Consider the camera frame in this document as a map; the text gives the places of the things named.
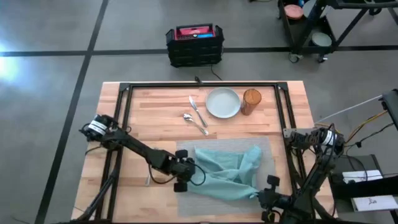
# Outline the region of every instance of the gray floor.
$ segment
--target gray floor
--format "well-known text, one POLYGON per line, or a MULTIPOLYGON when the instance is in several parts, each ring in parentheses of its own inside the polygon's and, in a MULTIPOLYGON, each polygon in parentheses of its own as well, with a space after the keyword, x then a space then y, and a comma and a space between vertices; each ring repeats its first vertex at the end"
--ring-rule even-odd
MULTIPOLYGON (((0 51, 86 50, 101 1, 0 1, 0 51)), ((332 11, 328 18, 340 34, 357 11, 332 11)), ((224 29, 225 47, 285 47, 276 1, 111 0, 96 50, 164 49, 164 34, 177 25, 213 22, 224 29)), ((390 14, 365 17, 342 45, 398 44, 390 14)), ((0 223, 11 217, 34 222, 83 56, 0 57, 0 223)), ((324 64, 306 57, 298 64, 287 53, 225 53, 214 70, 224 80, 303 80, 314 120, 397 88, 397 51, 336 52, 324 64)), ((94 56, 78 107, 46 223, 70 218, 83 166, 86 141, 77 131, 95 113, 105 81, 216 80, 209 68, 173 68, 166 55, 94 56)), ((349 133, 380 112, 373 101, 327 122, 349 133)), ((370 124, 360 136, 391 122, 370 124)), ((352 155, 375 154, 384 173, 398 171, 397 130, 370 139, 352 155)), ((392 223, 387 212, 341 213, 347 220, 392 223)))

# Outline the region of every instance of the wooden tabletop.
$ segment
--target wooden tabletop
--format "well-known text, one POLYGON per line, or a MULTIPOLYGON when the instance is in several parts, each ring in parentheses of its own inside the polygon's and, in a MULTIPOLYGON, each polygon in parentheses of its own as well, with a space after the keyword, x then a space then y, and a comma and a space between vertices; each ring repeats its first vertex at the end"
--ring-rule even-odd
MULTIPOLYGON (((297 127, 313 127, 303 82, 287 83, 297 127)), ((232 89, 242 100, 243 93, 248 88, 245 86, 232 89)), ((244 116, 239 112, 230 119, 218 119, 207 112, 205 98, 212 89, 208 87, 134 89, 128 122, 132 128, 130 134, 150 147, 165 149, 172 153, 176 150, 177 141, 267 136, 275 161, 276 175, 280 177, 280 192, 290 195, 292 189, 273 87, 255 87, 261 92, 262 101, 253 113, 250 116, 244 116), (208 123, 208 136, 204 136, 196 127, 187 124, 182 118, 184 113, 190 113, 194 116, 194 120, 200 123, 198 116, 190 106, 189 95, 193 96, 202 116, 208 123)), ((113 116, 118 90, 119 83, 103 83, 97 107, 98 114, 113 116)), ((289 128, 283 94, 281 98, 285 120, 289 128)), ((90 143, 88 148, 96 145, 98 143, 90 143)), ((76 208, 85 209, 98 193, 105 157, 106 151, 102 149, 92 151, 86 156, 75 201, 76 208)), ((315 156, 307 151, 303 158, 308 173, 315 156)), ((173 192, 173 183, 158 185, 151 182, 150 186, 146 187, 147 176, 148 166, 145 160, 134 152, 124 149, 113 222, 261 222, 260 213, 179 217, 178 201, 176 193, 173 192)), ((154 176, 159 180, 169 178, 158 172, 154 172, 154 176)), ((317 199, 331 213, 333 198, 327 181, 323 183, 317 194, 317 199)), ((105 213, 107 211, 105 209, 108 208, 107 201, 105 200, 104 205, 105 213)), ((74 209, 72 218, 81 214, 81 211, 74 209)))

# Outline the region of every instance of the metal cart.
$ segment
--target metal cart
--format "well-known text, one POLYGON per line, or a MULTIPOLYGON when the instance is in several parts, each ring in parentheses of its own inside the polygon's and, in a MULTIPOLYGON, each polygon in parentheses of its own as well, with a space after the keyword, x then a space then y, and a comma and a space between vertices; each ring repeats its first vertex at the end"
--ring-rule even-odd
POLYGON ((324 62, 327 60, 325 56, 333 53, 337 49, 344 38, 368 10, 369 14, 374 16, 380 13, 382 8, 398 7, 398 1, 395 0, 317 0, 308 18, 303 16, 299 20, 288 19, 284 7, 288 4, 297 4, 297 2, 297 0, 278 0, 278 18, 282 19, 286 36, 289 40, 289 60, 292 63, 298 62, 303 57, 303 54, 318 54, 318 63, 324 62), (340 37, 336 39, 326 16, 321 18, 321 14, 326 6, 331 6, 334 9, 362 10, 356 15, 353 21, 351 21, 340 37), (314 29, 327 34, 331 39, 331 46, 319 47, 312 45, 308 37, 314 29))

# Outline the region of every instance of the white label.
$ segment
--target white label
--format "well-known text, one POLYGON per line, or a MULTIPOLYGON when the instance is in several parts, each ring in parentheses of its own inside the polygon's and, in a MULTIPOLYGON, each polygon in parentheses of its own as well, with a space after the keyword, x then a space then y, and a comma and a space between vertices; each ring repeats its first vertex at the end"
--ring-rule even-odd
MULTIPOLYGON (((368 174, 368 180, 383 178, 379 170, 367 170, 366 173, 368 174)), ((366 174, 364 171, 343 172, 343 177, 346 183, 351 180, 355 182, 366 181, 366 174)), ((392 195, 352 198, 351 202, 356 208, 356 212, 392 210, 398 208, 398 204, 392 195)))
POLYGON ((89 125, 88 125, 88 128, 91 128, 92 130, 94 130, 94 131, 96 131, 96 132, 98 132, 98 133, 100 133, 100 134, 102 134, 102 135, 105 134, 105 131, 104 131, 104 130, 102 130, 101 128, 99 128, 99 127, 97 127, 97 126, 95 126, 95 125, 89 124, 89 125))
POLYGON ((322 143, 324 146, 328 145, 333 145, 333 132, 328 131, 328 134, 326 135, 325 140, 322 143))
POLYGON ((101 124, 100 122, 94 121, 94 120, 91 121, 91 124, 93 124, 93 125, 95 125, 95 126, 97 126, 99 128, 102 128, 103 130, 106 130, 108 128, 105 125, 101 124))

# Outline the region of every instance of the gray placemat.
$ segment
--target gray placemat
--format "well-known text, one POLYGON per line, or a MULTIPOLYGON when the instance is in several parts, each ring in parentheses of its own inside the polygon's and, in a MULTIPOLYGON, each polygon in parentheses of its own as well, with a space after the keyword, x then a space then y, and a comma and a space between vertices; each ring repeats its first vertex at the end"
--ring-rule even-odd
MULTIPOLYGON (((244 152, 257 145, 262 150, 261 165, 257 170, 257 189, 270 187, 267 184, 267 176, 275 175, 275 163, 271 154, 271 147, 267 137, 179 141, 177 149, 186 149, 188 155, 195 158, 194 148, 205 148, 226 152, 244 152)), ((191 192, 177 194, 178 215, 188 217, 192 215, 222 215, 232 213, 255 213, 262 209, 257 197, 247 200, 227 202, 191 192)))

